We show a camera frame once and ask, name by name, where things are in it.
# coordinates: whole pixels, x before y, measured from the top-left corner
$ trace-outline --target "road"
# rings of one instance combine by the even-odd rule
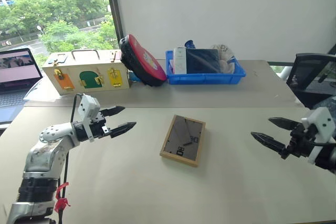
[[[84,31],[84,32],[95,31],[95,30],[97,30],[98,27],[99,27],[99,25],[86,27],[86,28],[79,29],[79,30]],[[48,52],[47,48],[45,47],[43,42],[40,41],[39,39],[26,41],[26,42],[16,44],[16,45],[11,45],[10,47],[5,47],[5,48],[0,49],[0,51],[11,50],[11,49],[14,49],[14,48],[17,48],[17,47],[24,48],[26,46],[29,46],[29,48],[32,51],[33,56],[38,56],[38,55],[49,56],[49,52]]]

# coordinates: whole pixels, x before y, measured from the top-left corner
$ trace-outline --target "blue plastic tray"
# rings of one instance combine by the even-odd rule
[[[173,74],[169,60],[173,59],[173,51],[166,51],[166,74],[169,84],[237,84],[246,72],[239,65],[236,58],[230,62],[235,63],[234,73],[189,73]]]

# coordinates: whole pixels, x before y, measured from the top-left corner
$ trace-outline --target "black chair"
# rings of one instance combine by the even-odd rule
[[[308,108],[336,94],[336,57],[296,54],[287,85]]]

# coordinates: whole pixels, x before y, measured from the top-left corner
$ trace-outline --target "table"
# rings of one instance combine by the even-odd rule
[[[165,69],[165,62],[159,60]],[[120,105],[125,107],[151,108],[224,108],[224,107],[296,107],[296,97],[264,60],[241,60],[246,71],[238,85],[169,85],[149,87],[134,83],[130,89],[89,93],[96,97],[101,106]],[[46,94],[55,93],[55,88],[46,79]],[[72,106],[73,95],[48,98],[46,102],[29,101],[26,106]]]
[[[298,223],[335,217],[335,176],[306,158],[280,156],[250,131],[288,143],[271,116],[299,121],[306,108],[127,108],[107,125],[121,136],[70,151],[64,223]],[[25,107],[0,138],[0,223],[15,201],[25,159],[70,108]],[[174,114],[206,122],[199,167],[159,156]]]

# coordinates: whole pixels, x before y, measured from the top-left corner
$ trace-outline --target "wooden picture frame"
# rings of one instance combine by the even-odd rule
[[[198,166],[198,161],[199,161],[199,158],[200,158],[199,156],[200,156],[200,153],[201,153],[202,142],[203,142],[203,138],[204,138],[205,122],[202,122],[202,121],[199,121],[199,120],[195,120],[195,119],[191,119],[191,118],[186,118],[186,117],[183,116],[183,118],[186,119],[186,120],[202,124],[201,135],[200,135],[199,140],[198,140],[198,148],[197,148],[196,159],[195,160],[191,160],[191,159],[188,159],[188,158],[185,158],[185,157],[182,157],[182,156],[179,156],[179,155],[176,155],[176,154],[172,154],[172,153],[169,153],[169,152],[165,151],[165,147],[166,147],[167,141],[168,141],[168,139],[169,139],[169,137],[171,135],[172,128],[174,126],[176,117],[177,117],[177,115],[174,115],[173,120],[172,120],[172,122],[170,124],[170,127],[168,129],[167,135],[165,137],[165,140],[163,142],[163,145],[162,145],[162,148],[161,148],[161,151],[160,151],[160,156],[166,157],[166,158],[169,158],[169,159],[172,159],[172,160],[175,160],[175,161],[178,161],[178,162],[181,162],[181,163],[193,166],[193,167],[197,167]]]

